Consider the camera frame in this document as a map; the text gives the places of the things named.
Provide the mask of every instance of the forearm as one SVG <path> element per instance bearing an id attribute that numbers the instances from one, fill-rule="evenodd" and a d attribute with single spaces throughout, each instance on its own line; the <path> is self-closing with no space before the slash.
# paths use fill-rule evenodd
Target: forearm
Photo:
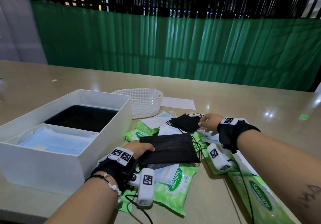
<path id="1" fill-rule="evenodd" d="M 117 184 L 111 177 L 106 179 Z M 107 182 L 91 178 L 73 193 L 45 222 L 46 224 L 106 224 L 117 205 L 118 194 Z"/>
<path id="2" fill-rule="evenodd" d="M 321 219 L 321 161 L 256 130 L 237 140 L 243 156 L 303 223 Z"/>

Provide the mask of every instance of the white box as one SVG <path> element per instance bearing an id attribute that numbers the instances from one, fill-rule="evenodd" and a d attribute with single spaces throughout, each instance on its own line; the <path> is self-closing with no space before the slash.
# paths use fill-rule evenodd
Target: white box
<path id="1" fill-rule="evenodd" d="M 70 195 L 90 176 L 97 161 L 121 146 L 132 126 L 131 97 L 76 90 L 0 127 L 0 167 L 15 184 Z M 118 110 L 79 156 L 22 147 L 14 138 L 72 105 Z"/>

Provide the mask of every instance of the tattoo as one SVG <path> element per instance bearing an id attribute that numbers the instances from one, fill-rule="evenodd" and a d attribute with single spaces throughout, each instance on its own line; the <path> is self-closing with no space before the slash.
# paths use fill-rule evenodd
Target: tattoo
<path id="1" fill-rule="evenodd" d="M 302 192 L 302 197 L 298 197 L 298 202 L 301 206 L 309 208 L 309 202 L 315 200 L 315 196 L 321 193 L 321 188 L 314 185 L 307 185 L 307 192 Z"/>

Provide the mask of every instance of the green oval logo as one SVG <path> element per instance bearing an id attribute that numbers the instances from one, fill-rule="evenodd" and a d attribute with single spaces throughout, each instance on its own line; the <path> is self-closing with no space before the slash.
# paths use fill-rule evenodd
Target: green oval logo
<path id="1" fill-rule="evenodd" d="M 273 206 L 271 205 L 270 200 L 266 196 L 266 194 L 263 192 L 263 190 L 253 181 L 249 181 L 251 190 L 254 194 L 254 197 L 257 199 L 257 201 L 266 208 L 269 211 L 273 210 Z"/>
<path id="2" fill-rule="evenodd" d="M 146 133 L 137 131 L 137 132 L 136 132 L 136 136 L 137 136 L 138 138 L 140 138 L 140 137 L 146 137 L 146 136 L 148 136 L 148 135 L 147 135 Z"/>
<path id="3" fill-rule="evenodd" d="M 177 171 L 176 171 L 175 176 L 173 178 L 172 185 L 167 185 L 167 190 L 169 192 L 174 192 L 176 189 L 178 189 L 179 185 L 182 182 L 182 177 L 183 177 L 183 171 L 179 167 L 179 168 L 177 168 Z"/>

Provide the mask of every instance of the green curtain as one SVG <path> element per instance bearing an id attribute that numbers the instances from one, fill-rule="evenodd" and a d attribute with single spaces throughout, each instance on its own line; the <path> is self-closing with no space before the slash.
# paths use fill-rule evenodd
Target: green curtain
<path id="1" fill-rule="evenodd" d="M 321 21 L 139 16 L 32 2 L 49 64 L 306 91 Z"/>

